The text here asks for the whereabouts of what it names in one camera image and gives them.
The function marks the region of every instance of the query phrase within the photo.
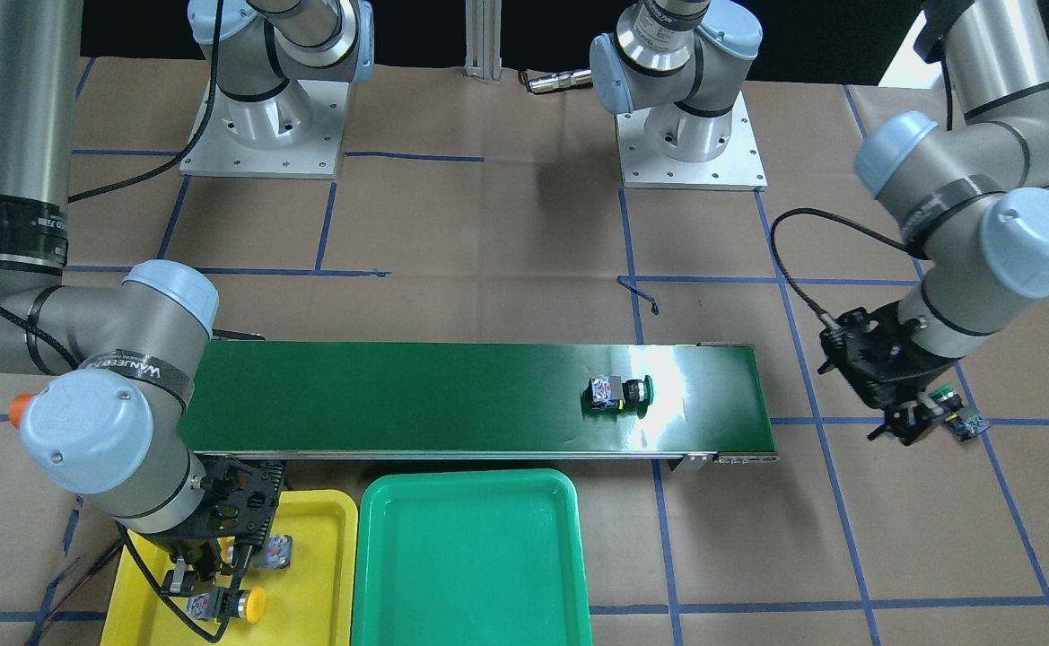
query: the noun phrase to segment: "metal connector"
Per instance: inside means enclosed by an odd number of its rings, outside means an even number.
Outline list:
[[[528,79],[528,72],[520,72],[520,82],[532,94],[548,94],[550,91],[570,90],[573,87],[593,85],[593,70],[578,69],[550,73],[548,77]]]

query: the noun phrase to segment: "electrical component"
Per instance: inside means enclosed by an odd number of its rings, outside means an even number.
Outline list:
[[[586,395],[598,410],[624,410],[651,404],[651,376],[623,381],[618,375],[598,375],[588,380]]]

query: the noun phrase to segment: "green conveyor belt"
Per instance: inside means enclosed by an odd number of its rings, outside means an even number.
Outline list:
[[[591,375],[655,382],[642,412],[581,400]],[[749,346],[213,342],[179,426],[245,457],[769,456]]]

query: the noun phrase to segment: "aluminum base plate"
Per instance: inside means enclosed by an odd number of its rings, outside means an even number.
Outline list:
[[[747,115],[743,93],[732,107],[732,134],[718,158],[688,164],[669,158],[643,133],[643,123],[651,109],[616,117],[619,165],[624,187],[630,189],[704,189],[709,191],[753,191],[767,187],[759,148]]]
[[[301,81],[300,84],[313,102],[316,119],[307,139],[277,150],[249,147],[228,131],[223,121],[216,119],[214,109],[200,142],[180,163],[180,172],[205,177],[335,179],[344,114],[348,108],[348,84],[331,81]],[[202,99],[194,129],[204,113]]]

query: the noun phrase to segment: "orange cap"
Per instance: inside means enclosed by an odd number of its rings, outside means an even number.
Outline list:
[[[20,394],[9,403],[9,423],[16,428],[21,428],[21,416],[25,413],[25,407],[37,396],[36,394]]]

